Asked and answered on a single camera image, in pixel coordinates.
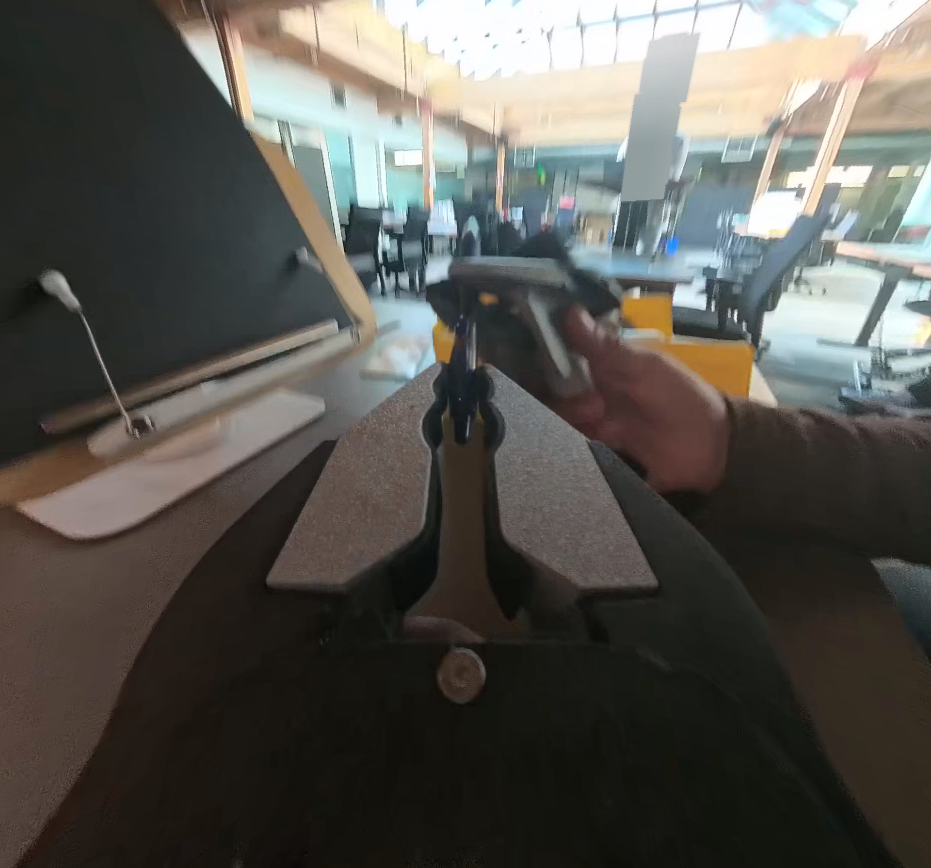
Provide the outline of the white paper sheets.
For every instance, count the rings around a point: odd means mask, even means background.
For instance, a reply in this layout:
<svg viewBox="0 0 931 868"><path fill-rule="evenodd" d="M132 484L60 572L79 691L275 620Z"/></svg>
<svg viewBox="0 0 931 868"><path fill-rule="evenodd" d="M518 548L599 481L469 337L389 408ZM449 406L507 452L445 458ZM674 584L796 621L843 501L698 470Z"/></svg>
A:
<svg viewBox="0 0 931 868"><path fill-rule="evenodd" d="M408 383L421 372L431 347L428 334L392 332L376 342L360 374L370 380Z"/></svg>

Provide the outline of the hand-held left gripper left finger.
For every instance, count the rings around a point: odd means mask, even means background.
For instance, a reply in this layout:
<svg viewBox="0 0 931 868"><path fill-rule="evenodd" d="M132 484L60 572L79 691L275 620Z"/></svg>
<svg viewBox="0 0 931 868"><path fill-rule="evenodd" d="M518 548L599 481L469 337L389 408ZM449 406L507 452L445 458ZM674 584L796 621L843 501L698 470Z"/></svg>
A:
<svg viewBox="0 0 931 868"><path fill-rule="evenodd" d="M435 363L336 441L266 577L269 589L407 610L436 574L439 492Z"/></svg>

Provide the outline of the yellow box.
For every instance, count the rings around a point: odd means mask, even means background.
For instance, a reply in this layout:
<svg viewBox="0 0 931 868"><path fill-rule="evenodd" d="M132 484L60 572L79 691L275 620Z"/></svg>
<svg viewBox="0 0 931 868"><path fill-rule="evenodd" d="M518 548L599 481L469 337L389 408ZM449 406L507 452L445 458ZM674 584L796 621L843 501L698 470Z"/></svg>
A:
<svg viewBox="0 0 931 868"><path fill-rule="evenodd" d="M459 294L450 283L429 285L425 296L437 315L434 349L443 365L441 380L449 402L477 406L490 385L491 368L541 402L577 396L590 386L585 375L579 387L552 388L544 348L511 300L479 292L466 316L472 328L469 332L459 327ZM626 339L643 350L681 362L725 394L749 395L755 351L741 332L736 340L676 337L672 332L673 306L667 297L628 300L600 290L590 297L575 294L573 300L605 326L628 326Z"/></svg>

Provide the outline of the wooden office desk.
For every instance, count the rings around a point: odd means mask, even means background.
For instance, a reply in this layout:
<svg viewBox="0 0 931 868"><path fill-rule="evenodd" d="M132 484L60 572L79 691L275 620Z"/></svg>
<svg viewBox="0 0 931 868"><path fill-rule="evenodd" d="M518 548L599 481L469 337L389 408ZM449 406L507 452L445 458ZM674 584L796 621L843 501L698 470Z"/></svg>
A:
<svg viewBox="0 0 931 868"><path fill-rule="evenodd" d="M930 280L928 248L905 249L899 245L882 245L841 241L835 257L855 261L870 269L879 270L883 279L868 309L855 340L850 347L866 349L888 305L903 280Z"/></svg>

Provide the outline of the person's right hand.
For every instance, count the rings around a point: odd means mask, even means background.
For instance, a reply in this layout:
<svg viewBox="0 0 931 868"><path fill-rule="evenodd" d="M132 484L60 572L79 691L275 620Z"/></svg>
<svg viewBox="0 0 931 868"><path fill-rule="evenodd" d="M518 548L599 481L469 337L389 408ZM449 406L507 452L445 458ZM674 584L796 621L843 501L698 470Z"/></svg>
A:
<svg viewBox="0 0 931 868"><path fill-rule="evenodd" d="M661 494L709 494L724 479L731 424L724 397L680 362L609 333L581 307L564 316L566 342L591 389L551 408L589 440L637 465Z"/></svg>

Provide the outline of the white board stand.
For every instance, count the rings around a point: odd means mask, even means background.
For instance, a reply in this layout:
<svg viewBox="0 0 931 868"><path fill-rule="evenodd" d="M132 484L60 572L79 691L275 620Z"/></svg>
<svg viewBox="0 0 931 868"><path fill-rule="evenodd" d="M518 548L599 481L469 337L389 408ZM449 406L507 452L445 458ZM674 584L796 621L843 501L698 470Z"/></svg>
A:
<svg viewBox="0 0 931 868"><path fill-rule="evenodd" d="M53 417L53 434L100 426L5 467L2 505L69 540L116 536L319 422L324 400L297 385L365 349L375 316L343 248L300 248L289 265L325 276L349 325L325 319L117 395L113 418L103 403Z"/></svg>

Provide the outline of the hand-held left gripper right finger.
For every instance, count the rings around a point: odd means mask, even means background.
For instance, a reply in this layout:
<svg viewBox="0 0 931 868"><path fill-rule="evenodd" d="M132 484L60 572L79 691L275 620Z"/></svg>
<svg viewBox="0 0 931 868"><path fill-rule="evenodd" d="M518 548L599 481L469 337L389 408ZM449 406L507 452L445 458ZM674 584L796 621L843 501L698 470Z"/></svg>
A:
<svg viewBox="0 0 931 868"><path fill-rule="evenodd" d="M495 367L482 378L486 566L506 618L576 619L596 601L656 595L587 438Z"/></svg>

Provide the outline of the person's right forearm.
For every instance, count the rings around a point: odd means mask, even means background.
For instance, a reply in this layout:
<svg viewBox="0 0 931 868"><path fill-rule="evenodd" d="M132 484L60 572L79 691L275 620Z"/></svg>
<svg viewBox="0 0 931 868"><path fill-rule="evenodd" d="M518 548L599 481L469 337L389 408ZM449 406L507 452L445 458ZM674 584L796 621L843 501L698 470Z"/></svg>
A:
<svg viewBox="0 0 931 868"><path fill-rule="evenodd" d="M708 489L665 493L706 529L930 561L928 419L844 417L726 398L728 440Z"/></svg>

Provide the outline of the pale blue cloth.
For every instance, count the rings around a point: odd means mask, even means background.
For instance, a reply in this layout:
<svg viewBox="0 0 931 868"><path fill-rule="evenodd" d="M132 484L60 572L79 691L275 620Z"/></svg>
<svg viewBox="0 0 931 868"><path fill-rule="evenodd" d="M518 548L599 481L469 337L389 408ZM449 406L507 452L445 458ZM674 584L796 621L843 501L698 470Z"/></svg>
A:
<svg viewBox="0 0 931 868"><path fill-rule="evenodd" d="M930 567L899 559L879 559L873 565L907 630L930 655Z"/></svg>

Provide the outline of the black board with wooden edge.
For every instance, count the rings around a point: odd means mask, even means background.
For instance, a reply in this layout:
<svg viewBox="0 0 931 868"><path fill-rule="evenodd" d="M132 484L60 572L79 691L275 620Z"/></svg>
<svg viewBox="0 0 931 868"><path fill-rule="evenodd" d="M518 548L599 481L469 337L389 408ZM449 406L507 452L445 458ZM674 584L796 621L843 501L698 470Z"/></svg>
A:
<svg viewBox="0 0 931 868"><path fill-rule="evenodd" d="M1 0L2 465L116 389L350 326L271 167L152 0Z"/></svg>

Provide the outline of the dark blue office chair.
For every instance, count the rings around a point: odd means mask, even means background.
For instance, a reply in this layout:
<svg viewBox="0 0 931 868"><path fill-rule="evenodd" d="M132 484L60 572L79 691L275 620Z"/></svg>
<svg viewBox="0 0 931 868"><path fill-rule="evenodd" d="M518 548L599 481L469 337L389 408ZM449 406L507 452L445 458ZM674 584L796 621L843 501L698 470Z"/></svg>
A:
<svg viewBox="0 0 931 868"><path fill-rule="evenodd" d="M744 342L758 360L768 349L763 320L775 310L789 275L827 228L830 210L801 215L779 241L767 245L754 269L706 267L703 309L673 305L672 335L676 338Z"/></svg>

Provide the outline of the black chair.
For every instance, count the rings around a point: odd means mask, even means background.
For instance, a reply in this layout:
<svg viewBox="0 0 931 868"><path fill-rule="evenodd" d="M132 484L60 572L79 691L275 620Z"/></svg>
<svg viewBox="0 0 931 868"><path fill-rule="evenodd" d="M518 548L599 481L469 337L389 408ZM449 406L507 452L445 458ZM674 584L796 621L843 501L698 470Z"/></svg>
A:
<svg viewBox="0 0 931 868"><path fill-rule="evenodd" d="M403 224L390 229L383 268L392 282L395 297L402 292L416 296L423 290L428 222L429 213L424 208L410 206Z"/></svg>
<svg viewBox="0 0 931 868"><path fill-rule="evenodd" d="M381 296L386 295L385 272L382 264L383 211L363 208L351 203L343 228L343 250L364 290L375 283Z"/></svg>

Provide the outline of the blue pen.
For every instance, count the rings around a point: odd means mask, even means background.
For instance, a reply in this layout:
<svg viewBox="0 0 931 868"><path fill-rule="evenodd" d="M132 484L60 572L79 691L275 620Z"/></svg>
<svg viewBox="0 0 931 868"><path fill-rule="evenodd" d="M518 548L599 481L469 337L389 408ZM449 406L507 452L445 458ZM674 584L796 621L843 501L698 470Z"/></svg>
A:
<svg viewBox="0 0 931 868"><path fill-rule="evenodd" d="M461 314L453 329L453 341L446 367L446 388L452 437L465 446L470 440L478 409L478 338L471 315Z"/></svg>

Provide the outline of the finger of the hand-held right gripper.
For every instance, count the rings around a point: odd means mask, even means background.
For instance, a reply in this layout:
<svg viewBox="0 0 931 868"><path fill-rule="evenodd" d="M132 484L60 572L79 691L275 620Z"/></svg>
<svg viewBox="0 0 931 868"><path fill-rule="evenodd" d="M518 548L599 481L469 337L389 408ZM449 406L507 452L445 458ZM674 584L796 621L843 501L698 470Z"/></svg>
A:
<svg viewBox="0 0 931 868"><path fill-rule="evenodd" d="M525 289L518 317L530 332L549 389L557 396L580 396L591 390L588 362L569 346L565 329L572 303L562 291Z"/></svg>
<svg viewBox="0 0 931 868"><path fill-rule="evenodd" d="M428 283L425 299L442 321L470 315L490 295L496 304L515 304L531 292L565 300L576 291L571 272L556 260L521 257L461 257L445 279Z"/></svg>

